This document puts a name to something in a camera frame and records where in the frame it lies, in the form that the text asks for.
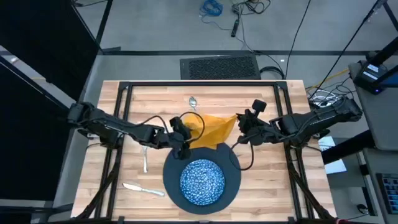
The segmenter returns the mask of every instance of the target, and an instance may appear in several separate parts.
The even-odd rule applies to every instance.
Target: blue cable
[[[204,24],[215,24],[216,26],[218,26],[219,29],[221,30],[232,30],[232,29],[225,29],[220,27],[216,22],[210,21],[210,22],[206,22],[203,20],[203,18],[205,16],[220,16],[221,13],[223,13],[223,5],[218,3],[216,0],[206,0],[202,7],[200,8],[200,11],[202,13],[204,13],[203,15],[201,15],[201,21]]]

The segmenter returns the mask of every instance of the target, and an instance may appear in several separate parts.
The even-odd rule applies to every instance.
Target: white paper
[[[330,136],[325,136],[325,137],[319,139],[318,143],[319,143],[319,148],[321,149],[321,151],[328,150],[332,146],[335,146],[335,142],[333,141],[333,138]],[[346,166],[344,166],[344,162],[341,159],[325,165],[325,170],[326,170],[326,174],[334,174],[337,172],[347,171]]]

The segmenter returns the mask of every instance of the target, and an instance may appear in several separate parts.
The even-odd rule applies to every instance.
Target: black curtain
[[[0,198],[53,201],[69,137],[68,108],[18,72],[0,57]]]
[[[100,49],[70,0],[0,1],[0,45],[74,100]]]

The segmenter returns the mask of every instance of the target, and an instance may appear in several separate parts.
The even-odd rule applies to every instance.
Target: silver utensil
[[[132,184],[126,184],[123,183],[123,186],[127,189],[130,190],[136,190],[136,191],[143,191],[143,192],[148,192],[148,193],[152,193],[152,194],[156,194],[159,196],[164,197],[164,192],[158,191],[158,190],[148,190],[148,189],[143,189],[142,187],[136,186],[136,185],[132,185]]]
[[[147,165],[147,146],[142,147],[142,151],[144,153],[144,173],[148,173],[148,165]]]
[[[191,97],[189,98],[189,105],[192,107],[192,109],[193,109],[194,111],[197,110],[197,104],[198,104],[197,100],[196,100],[193,96],[191,96]]]

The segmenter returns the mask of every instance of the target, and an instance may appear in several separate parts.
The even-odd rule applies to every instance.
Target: butcher block tabletop
[[[122,81],[105,81],[101,89],[98,108],[113,114],[119,83]],[[303,81],[288,80],[290,102],[294,113],[310,111]],[[286,114],[285,101],[280,90],[282,107]],[[269,121],[278,117],[271,86],[185,86],[185,85],[147,85],[133,86],[128,114],[128,121],[140,123],[153,115],[161,116],[169,126],[168,120],[186,111],[193,111],[189,105],[189,98],[197,100],[196,112],[227,118],[235,113],[244,113],[251,109],[254,100],[267,103],[265,112],[259,118]],[[121,100],[119,117],[122,118],[126,93]],[[153,119],[148,124],[163,126],[159,119]],[[241,135],[238,123],[226,140],[232,146]],[[95,139],[89,144],[97,143]],[[316,141],[310,141],[313,147],[319,147]],[[144,157],[142,146],[134,142],[129,136],[124,139],[121,169],[117,182],[116,197],[112,219],[124,216],[125,220],[140,221],[287,221],[287,217],[294,217],[295,210],[290,189],[289,174],[286,165],[284,145],[263,144],[254,146],[254,164],[251,169],[242,171],[241,185],[236,198],[224,210],[209,215],[195,215],[178,208],[166,194],[159,197],[146,192],[136,192],[125,189],[122,183],[137,184],[146,189],[166,192],[163,184],[163,166],[170,149],[147,150],[148,173],[144,173]],[[249,145],[238,144],[234,149],[241,167],[247,167],[251,161]],[[100,187],[106,149],[94,145],[87,149],[80,182],[72,210],[72,217],[79,215],[90,203]],[[116,150],[113,152],[109,170],[113,166]],[[335,216],[328,179],[326,177],[320,152],[304,148],[303,163],[307,175],[308,185],[317,200]],[[305,202],[300,188],[300,206],[306,217]],[[109,201],[109,189],[105,193],[101,216],[106,214]]]

